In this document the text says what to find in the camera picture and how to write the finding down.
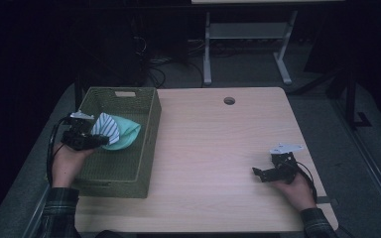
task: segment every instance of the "black cable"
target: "black cable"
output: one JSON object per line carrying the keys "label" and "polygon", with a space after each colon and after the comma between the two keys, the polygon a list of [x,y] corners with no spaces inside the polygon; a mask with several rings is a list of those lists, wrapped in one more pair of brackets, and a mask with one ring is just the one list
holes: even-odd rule
{"label": "black cable", "polygon": [[202,71],[201,71],[200,68],[199,68],[198,66],[196,66],[196,64],[194,64],[193,62],[188,62],[188,64],[189,64],[189,65],[192,65],[194,68],[196,68],[197,72],[199,72],[199,76],[200,76],[201,81],[202,81],[200,87],[203,88],[204,81],[203,81],[203,73],[202,73]]}
{"label": "black cable", "polygon": [[297,162],[297,164],[303,166],[308,171],[310,176],[308,176],[300,167],[294,167],[286,162],[283,162],[283,164],[288,167],[291,167],[293,170],[296,170],[305,178],[305,180],[308,182],[309,187],[312,190],[312,196],[314,197],[315,203],[318,203],[318,191],[317,191],[317,188],[315,187],[314,177],[312,176],[311,171],[309,171],[309,169],[300,162]]}
{"label": "black cable", "polygon": [[159,72],[163,76],[162,82],[159,82],[159,80],[149,71],[148,76],[153,81],[154,87],[156,88],[160,88],[162,86],[164,87],[164,83],[166,82],[166,74],[158,68],[150,67],[149,70],[151,69]]}
{"label": "black cable", "polygon": [[355,236],[353,236],[347,229],[345,229],[345,227],[341,226],[340,224],[338,225],[338,228],[343,231],[347,236],[351,237],[351,238],[355,238]]}
{"label": "black cable", "polygon": [[226,47],[222,43],[209,44],[209,52],[213,57],[220,58],[220,55],[223,54],[226,50]]}
{"label": "black cable", "polygon": [[47,171],[47,177],[48,177],[48,182],[49,182],[50,187],[52,187],[52,184],[53,184],[52,166],[54,164],[54,157],[55,157],[55,155],[53,153],[54,145],[55,145],[55,138],[57,136],[59,126],[61,125],[61,123],[63,123],[67,119],[68,119],[68,117],[65,117],[65,118],[59,120],[59,122],[53,128],[52,134],[51,134],[51,139],[49,140],[48,157],[47,157],[47,162],[46,162],[46,171]]}
{"label": "black cable", "polygon": [[[215,51],[213,51],[212,56],[214,58],[230,58],[230,57],[234,57],[237,55],[244,54],[245,49],[246,49],[246,45],[247,45],[247,43],[243,43],[243,44],[234,43],[233,44],[233,42],[231,42],[231,44],[230,44],[229,41],[221,42],[221,44],[223,44],[223,50],[220,53],[216,53]],[[225,52],[228,51],[228,49],[231,49],[233,52],[228,53],[228,54],[224,54]]]}
{"label": "black cable", "polygon": [[54,157],[57,155],[58,151],[60,151],[63,146],[64,146],[64,144],[61,144],[60,147],[55,151]]}
{"label": "black cable", "polygon": [[198,46],[193,47],[192,49],[190,49],[188,51],[188,56],[190,58],[200,57],[200,56],[202,56],[204,54],[204,52],[205,52],[205,47],[204,47],[205,46],[205,42],[204,42],[204,40],[200,40],[199,42],[200,42],[200,44]]}
{"label": "black cable", "polygon": [[160,62],[153,62],[150,67],[157,67],[157,66],[162,66],[164,64],[168,64],[168,63],[172,63],[172,62],[176,62],[176,60],[173,60],[173,59],[165,59],[163,61],[160,61]]}
{"label": "black cable", "polygon": [[[116,77],[118,78],[123,78],[122,75],[120,75],[115,68],[113,68],[111,65],[109,65],[107,62],[105,62],[103,59],[99,58],[98,56],[96,56],[91,50],[89,50],[81,41],[79,41],[75,35],[73,34],[73,29],[74,27],[76,27],[76,25],[81,21],[82,19],[78,19],[76,20],[72,26],[70,27],[69,29],[69,37],[87,54],[89,55],[93,60],[96,60],[97,62],[100,63],[101,66],[103,66],[104,68],[106,68],[108,71],[110,71],[111,73],[113,73]],[[147,44],[145,42],[145,39],[143,38],[134,38],[135,40],[136,39],[140,39],[144,42],[144,48],[143,50],[138,53],[137,55],[140,57],[140,58],[143,58],[143,54],[147,48]]]}

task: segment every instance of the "human hand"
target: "human hand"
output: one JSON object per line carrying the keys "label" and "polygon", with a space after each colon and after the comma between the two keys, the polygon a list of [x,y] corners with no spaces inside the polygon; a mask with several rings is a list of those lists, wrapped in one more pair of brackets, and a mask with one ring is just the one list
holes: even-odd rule
{"label": "human hand", "polygon": [[272,181],[271,184],[280,190],[290,204],[299,212],[308,208],[317,207],[314,196],[312,195],[312,190],[306,179],[300,173],[296,174],[295,179],[290,184],[286,184],[281,180]]}
{"label": "human hand", "polygon": [[52,187],[70,187],[81,171],[85,158],[93,152],[94,150],[76,151],[62,143],[55,145]]}

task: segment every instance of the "wire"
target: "wire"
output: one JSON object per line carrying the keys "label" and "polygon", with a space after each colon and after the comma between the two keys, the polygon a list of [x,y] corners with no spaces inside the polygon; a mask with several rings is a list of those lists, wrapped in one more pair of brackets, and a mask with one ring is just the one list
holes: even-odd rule
{"label": "wire", "polygon": [[92,53],[89,49],[87,49],[74,35],[73,35],[73,32],[72,32],[72,29],[74,28],[74,26],[76,24],[78,24],[80,22],[80,20],[77,20],[74,24],[72,24],[72,26],[70,27],[70,30],[69,30],[69,36],[70,38],[87,54],[89,55],[92,59],[98,61],[100,63],[100,65],[102,65],[103,67],[105,67],[107,70],[109,70],[110,72],[112,72],[116,77],[118,78],[122,78],[122,76],[116,72],[116,70],[108,65],[105,61],[103,61],[102,59],[100,59],[99,57],[97,57],[94,53]]}
{"label": "wire", "polygon": [[158,68],[150,67],[150,69],[159,72],[163,76],[162,82],[159,82],[159,80],[150,71],[148,72],[148,76],[153,81],[154,87],[156,88],[164,87],[164,83],[166,82],[166,74]]}
{"label": "wire", "polygon": [[199,45],[188,50],[188,56],[191,58],[192,57],[200,57],[204,53],[205,41],[204,40],[196,40],[195,42],[199,43]]}
{"label": "wire", "polygon": [[150,59],[150,62],[155,64],[154,66],[162,65],[171,61],[173,61],[173,58]]}
{"label": "wire", "polygon": [[302,163],[300,163],[300,162],[297,162],[297,164],[299,164],[299,165],[301,165],[301,166],[303,166],[307,171],[308,171],[308,173],[309,173],[309,176],[311,177],[311,181],[313,182],[313,183],[315,183],[314,182],[314,177],[312,176],[312,173],[311,173],[311,171],[305,166],[305,165],[303,165]]}
{"label": "wire", "polygon": [[64,146],[64,144],[61,144],[60,147],[55,151],[54,157],[57,155],[58,151],[60,151],[63,146]]}
{"label": "wire", "polygon": [[48,182],[49,182],[50,187],[52,187],[52,184],[53,184],[52,166],[54,164],[54,157],[55,157],[55,155],[53,153],[54,146],[55,146],[55,138],[57,136],[59,126],[61,125],[61,123],[63,123],[67,119],[69,119],[69,118],[64,117],[63,119],[59,120],[59,122],[53,128],[52,133],[51,133],[51,138],[49,140],[48,157],[47,157],[47,161],[46,161],[46,171],[47,171],[47,177],[48,177]]}
{"label": "wire", "polygon": [[203,73],[202,71],[200,70],[200,68],[198,66],[196,66],[196,64],[194,64],[193,62],[188,62],[189,65],[192,65],[194,68],[196,68],[197,72],[199,73],[199,76],[200,76],[200,79],[201,79],[201,85],[200,87],[203,88],[203,84],[204,84],[204,80],[203,80]]}
{"label": "wire", "polygon": [[288,164],[287,162],[283,162],[284,165],[286,165],[288,167],[291,167],[293,170],[296,170],[297,172],[299,172],[305,178],[305,180],[309,184],[309,187],[312,190],[312,195],[314,197],[314,201],[316,203],[318,203],[318,191],[317,191],[317,188],[315,187],[314,177],[312,176],[311,171],[309,171],[309,169],[305,165],[303,165],[302,163],[300,163],[300,162],[296,162],[296,163],[301,165],[301,166],[303,166],[308,171],[310,176],[308,176],[300,167],[294,167],[294,166]]}
{"label": "wire", "polygon": [[147,49],[147,42],[146,42],[145,39],[142,38],[142,37],[134,37],[134,39],[135,39],[135,40],[140,40],[140,41],[142,41],[143,44],[144,44],[143,49],[140,50],[140,52],[137,52],[137,54],[138,54],[139,56],[141,56],[141,55],[145,52],[145,50]]}
{"label": "wire", "polygon": [[[211,54],[214,58],[230,58],[245,53],[247,45],[247,42],[236,43],[235,41],[221,41],[219,43],[212,44],[213,51]],[[216,53],[215,48],[219,48],[219,46],[222,46],[222,50],[221,52]]]}
{"label": "wire", "polygon": [[355,236],[353,236],[347,229],[345,229],[345,227],[341,226],[341,225],[338,225],[338,228],[343,231],[347,236],[351,237],[351,238],[355,238]]}

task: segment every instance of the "sleeve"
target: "sleeve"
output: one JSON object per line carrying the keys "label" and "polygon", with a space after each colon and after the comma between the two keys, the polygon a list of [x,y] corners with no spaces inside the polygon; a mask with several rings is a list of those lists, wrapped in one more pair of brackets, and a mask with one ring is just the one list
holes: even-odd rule
{"label": "sleeve", "polygon": [[75,212],[79,191],[72,188],[54,187],[51,189],[43,209],[37,238],[80,237],[75,229]]}
{"label": "sleeve", "polygon": [[309,238],[337,238],[323,212],[319,208],[309,208],[301,212],[305,231]]}

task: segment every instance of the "wooden table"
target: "wooden table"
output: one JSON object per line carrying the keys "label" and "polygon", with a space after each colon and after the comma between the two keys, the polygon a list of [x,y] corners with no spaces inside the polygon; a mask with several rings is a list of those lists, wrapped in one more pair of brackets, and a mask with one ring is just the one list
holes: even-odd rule
{"label": "wooden table", "polygon": [[[296,159],[326,196],[293,111],[281,88],[159,90],[163,107],[149,196],[81,197],[78,231],[289,232],[299,214],[252,167],[272,168],[269,150],[300,144]],[[224,103],[232,97],[233,105]],[[329,203],[320,204],[334,229]]]}

